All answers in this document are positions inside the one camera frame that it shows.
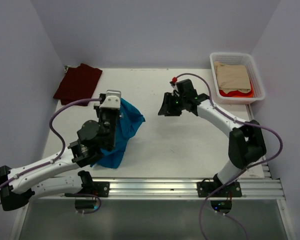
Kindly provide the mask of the blue t shirt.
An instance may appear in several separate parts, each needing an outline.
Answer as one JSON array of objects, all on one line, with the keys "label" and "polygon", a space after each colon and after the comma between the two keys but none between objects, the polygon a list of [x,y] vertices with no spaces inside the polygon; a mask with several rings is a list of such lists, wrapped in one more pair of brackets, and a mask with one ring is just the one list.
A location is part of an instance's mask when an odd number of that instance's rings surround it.
[{"label": "blue t shirt", "polygon": [[120,113],[123,114],[123,118],[117,121],[115,149],[112,151],[102,149],[103,158],[92,163],[91,168],[99,165],[104,168],[117,169],[123,160],[128,141],[136,135],[142,123],[146,121],[140,111],[123,98],[120,103]]}]

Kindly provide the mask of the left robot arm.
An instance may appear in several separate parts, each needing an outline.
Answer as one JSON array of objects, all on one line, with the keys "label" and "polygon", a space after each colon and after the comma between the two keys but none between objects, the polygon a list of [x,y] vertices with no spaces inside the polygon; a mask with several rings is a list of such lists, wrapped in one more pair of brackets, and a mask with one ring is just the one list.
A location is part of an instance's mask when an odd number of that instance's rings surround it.
[{"label": "left robot arm", "polygon": [[[0,205],[6,212],[20,209],[30,201],[65,193],[74,197],[97,198],[96,188],[88,171],[104,157],[104,151],[116,146],[117,123],[121,116],[122,93],[107,90],[98,98],[84,98],[71,102],[49,120],[50,130],[60,139],[61,150],[34,163],[10,168],[0,167]],[[77,131],[77,140],[66,145],[64,138],[53,126],[55,118],[68,108],[95,102],[98,120],[88,120]]]}]

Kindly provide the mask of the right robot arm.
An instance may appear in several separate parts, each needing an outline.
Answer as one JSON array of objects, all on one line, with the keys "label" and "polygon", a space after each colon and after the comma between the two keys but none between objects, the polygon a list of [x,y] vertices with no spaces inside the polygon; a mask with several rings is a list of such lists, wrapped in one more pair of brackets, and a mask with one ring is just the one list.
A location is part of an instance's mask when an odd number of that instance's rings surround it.
[{"label": "right robot arm", "polygon": [[250,125],[243,119],[219,107],[205,93],[198,94],[191,80],[170,81],[172,92],[165,92],[159,116],[179,117],[186,110],[207,120],[228,137],[228,162],[213,177],[212,190],[217,196],[225,196],[230,190],[230,179],[239,174],[251,163],[258,161],[266,152],[262,130],[257,121]]}]

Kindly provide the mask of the folded maroon t shirt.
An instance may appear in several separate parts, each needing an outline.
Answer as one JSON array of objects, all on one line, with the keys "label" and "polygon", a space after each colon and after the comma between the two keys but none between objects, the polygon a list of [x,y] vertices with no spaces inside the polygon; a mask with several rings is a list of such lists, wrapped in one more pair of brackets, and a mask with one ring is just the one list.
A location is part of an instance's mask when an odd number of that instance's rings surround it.
[{"label": "folded maroon t shirt", "polygon": [[90,99],[97,87],[103,71],[81,63],[69,67],[53,98],[64,106],[82,99]]}]

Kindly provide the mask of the beige folded t shirt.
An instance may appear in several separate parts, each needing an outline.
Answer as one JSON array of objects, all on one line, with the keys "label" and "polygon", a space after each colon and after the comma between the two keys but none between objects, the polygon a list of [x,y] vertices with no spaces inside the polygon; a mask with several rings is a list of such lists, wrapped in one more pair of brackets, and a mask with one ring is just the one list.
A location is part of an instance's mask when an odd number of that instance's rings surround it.
[{"label": "beige folded t shirt", "polygon": [[250,77],[244,65],[230,65],[214,61],[213,67],[219,90],[226,93],[235,90],[247,93],[251,90]]}]

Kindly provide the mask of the red orange t shirt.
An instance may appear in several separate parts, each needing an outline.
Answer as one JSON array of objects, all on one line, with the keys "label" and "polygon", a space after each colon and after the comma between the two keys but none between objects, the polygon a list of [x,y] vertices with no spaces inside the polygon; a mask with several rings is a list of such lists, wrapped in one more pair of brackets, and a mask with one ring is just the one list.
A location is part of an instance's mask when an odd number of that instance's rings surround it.
[{"label": "red orange t shirt", "polygon": [[229,97],[229,98],[253,98],[255,92],[254,92],[252,82],[250,82],[250,88],[251,90],[249,92],[242,92],[239,90],[225,92],[220,89],[219,94],[223,97]]}]

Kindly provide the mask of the white plastic basket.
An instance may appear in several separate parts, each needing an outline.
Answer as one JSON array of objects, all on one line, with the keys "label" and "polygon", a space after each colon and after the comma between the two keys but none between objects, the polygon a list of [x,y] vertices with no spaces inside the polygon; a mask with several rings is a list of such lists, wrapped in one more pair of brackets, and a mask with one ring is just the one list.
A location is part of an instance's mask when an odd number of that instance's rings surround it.
[{"label": "white plastic basket", "polygon": [[265,99],[264,86],[251,55],[213,52],[209,58],[214,82],[212,93],[217,103],[248,105]]}]

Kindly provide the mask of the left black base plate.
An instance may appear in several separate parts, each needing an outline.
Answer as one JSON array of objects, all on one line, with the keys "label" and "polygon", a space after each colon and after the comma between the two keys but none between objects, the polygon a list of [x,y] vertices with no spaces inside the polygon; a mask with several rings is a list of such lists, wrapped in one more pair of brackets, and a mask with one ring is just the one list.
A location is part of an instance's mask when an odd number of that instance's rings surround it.
[{"label": "left black base plate", "polygon": [[92,186],[83,187],[78,193],[65,193],[65,197],[91,197],[91,198],[107,198],[110,192],[110,182],[94,181]]}]

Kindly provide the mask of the aluminium mounting rail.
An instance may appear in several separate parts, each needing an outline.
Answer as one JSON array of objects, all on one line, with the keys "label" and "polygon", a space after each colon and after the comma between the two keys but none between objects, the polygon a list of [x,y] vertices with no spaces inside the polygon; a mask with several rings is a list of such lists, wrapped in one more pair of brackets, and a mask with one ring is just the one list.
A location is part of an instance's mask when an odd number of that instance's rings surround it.
[{"label": "aluminium mounting rail", "polygon": [[[110,200],[202,200],[209,193],[197,178],[93,178],[93,182],[110,182]],[[76,194],[83,187],[79,176],[54,177],[35,184],[31,201],[40,198],[64,198],[65,193]],[[279,180],[270,178],[240,179],[220,190],[211,200],[283,200],[285,194]]]}]

